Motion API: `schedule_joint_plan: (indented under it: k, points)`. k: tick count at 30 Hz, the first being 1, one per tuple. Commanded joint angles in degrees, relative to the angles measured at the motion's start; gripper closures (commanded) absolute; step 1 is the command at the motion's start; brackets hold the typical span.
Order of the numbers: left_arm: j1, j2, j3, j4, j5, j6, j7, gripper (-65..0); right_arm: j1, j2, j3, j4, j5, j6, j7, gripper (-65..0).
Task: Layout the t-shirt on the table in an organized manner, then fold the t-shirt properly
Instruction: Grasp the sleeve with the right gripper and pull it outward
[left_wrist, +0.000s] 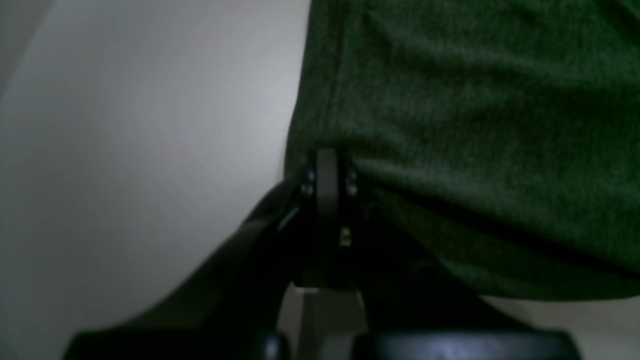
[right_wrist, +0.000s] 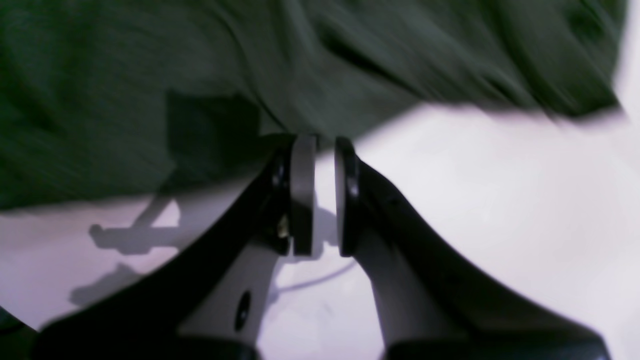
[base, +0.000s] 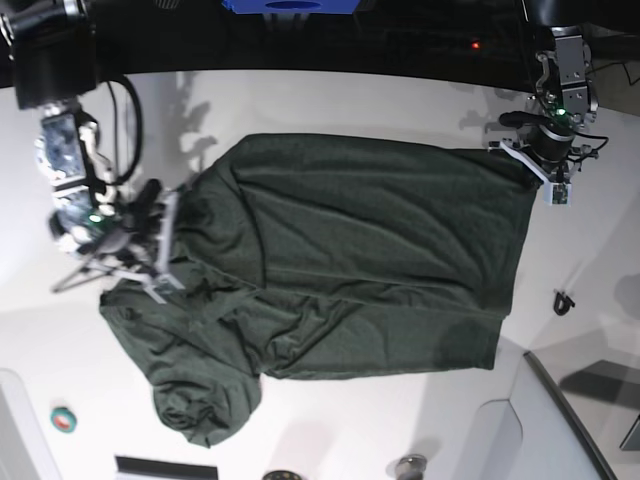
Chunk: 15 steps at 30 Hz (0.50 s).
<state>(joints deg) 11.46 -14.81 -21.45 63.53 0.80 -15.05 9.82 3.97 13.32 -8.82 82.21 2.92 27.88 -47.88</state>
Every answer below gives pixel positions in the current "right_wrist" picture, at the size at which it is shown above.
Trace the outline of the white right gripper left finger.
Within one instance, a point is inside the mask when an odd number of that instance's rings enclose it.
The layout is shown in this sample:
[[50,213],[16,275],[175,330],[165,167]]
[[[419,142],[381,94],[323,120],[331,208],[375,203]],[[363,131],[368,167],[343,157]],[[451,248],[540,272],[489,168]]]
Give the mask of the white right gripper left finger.
[[37,360],[258,360],[281,257],[313,253],[318,140],[277,150],[231,206],[163,267],[48,324]]

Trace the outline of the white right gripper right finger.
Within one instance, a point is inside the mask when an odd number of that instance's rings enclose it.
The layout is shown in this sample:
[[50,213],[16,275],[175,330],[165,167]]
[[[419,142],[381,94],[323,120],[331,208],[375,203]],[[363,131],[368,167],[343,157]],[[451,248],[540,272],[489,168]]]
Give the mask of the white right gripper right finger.
[[587,326],[503,285],[458,253],[397,187],[334,144],[340,254],[368,276],[386,360],[608,360]]

